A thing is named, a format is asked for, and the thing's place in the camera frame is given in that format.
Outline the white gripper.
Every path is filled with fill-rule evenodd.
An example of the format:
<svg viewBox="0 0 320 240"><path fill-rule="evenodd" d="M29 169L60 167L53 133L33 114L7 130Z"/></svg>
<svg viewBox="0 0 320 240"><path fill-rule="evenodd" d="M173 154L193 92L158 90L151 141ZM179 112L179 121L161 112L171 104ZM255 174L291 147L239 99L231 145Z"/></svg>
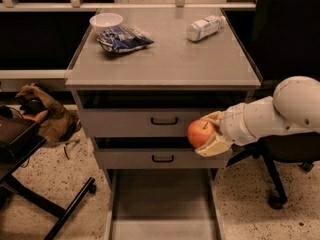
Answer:
<svg viewBox="0 0 320 240"><path fill-rule="evenodd" d="M245 103L229 107L227 110L214 111L202 117L217 127L220 127L221 134L214 133L204 145L195 149L195 152L202 157L220 155L231 150L231 145L245 146L257 141L248 130L244 119Z"/></svg>

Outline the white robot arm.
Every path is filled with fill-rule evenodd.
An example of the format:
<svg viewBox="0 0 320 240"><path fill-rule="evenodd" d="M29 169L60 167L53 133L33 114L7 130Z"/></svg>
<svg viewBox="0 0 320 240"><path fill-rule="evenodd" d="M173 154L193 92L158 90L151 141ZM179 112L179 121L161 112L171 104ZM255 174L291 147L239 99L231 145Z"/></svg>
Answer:
<svg viewBox="0 0 320 240"><path fill-rule="evenodd" d="M239 103L225 111L203 117L218 132L195 152L210 157L231 152L233 145L245 146L268 136L320 132L320 82L294 76L280 82L272 96Z"/></svg>

